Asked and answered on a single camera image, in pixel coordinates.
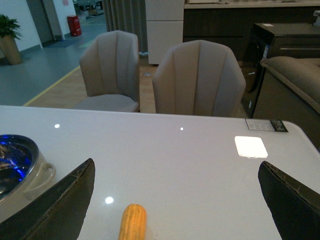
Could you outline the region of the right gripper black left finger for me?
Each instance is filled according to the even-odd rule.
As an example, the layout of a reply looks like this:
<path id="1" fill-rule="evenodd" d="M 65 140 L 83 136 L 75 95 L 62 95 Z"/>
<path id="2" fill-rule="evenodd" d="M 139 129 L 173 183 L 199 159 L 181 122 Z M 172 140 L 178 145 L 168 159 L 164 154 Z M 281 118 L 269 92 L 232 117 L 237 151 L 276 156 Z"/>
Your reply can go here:
<path id="1" fill-rule="evenodd" d="M 81 232 L 95 183 L 89 158 L 0 224 L 2 240 L 76 240 Z"/>

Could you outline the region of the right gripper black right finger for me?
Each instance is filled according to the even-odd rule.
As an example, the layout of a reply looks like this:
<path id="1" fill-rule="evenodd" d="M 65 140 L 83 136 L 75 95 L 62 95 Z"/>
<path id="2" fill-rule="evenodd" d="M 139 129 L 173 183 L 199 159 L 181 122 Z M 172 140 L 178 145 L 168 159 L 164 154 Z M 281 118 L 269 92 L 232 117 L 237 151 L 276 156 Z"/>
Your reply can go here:
<path id="1" fill-rule="evenodd" d="M 258 169 L 263 198 L 283 240 L 320 238 L 320 194 L 267 161 Z"/>

